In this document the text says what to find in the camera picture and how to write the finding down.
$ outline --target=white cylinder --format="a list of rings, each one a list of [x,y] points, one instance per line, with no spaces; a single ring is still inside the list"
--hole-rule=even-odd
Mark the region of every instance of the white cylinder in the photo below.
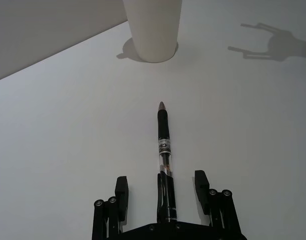
[[[182,0],[123,0],[138,56],[149,63],[173,57]]]

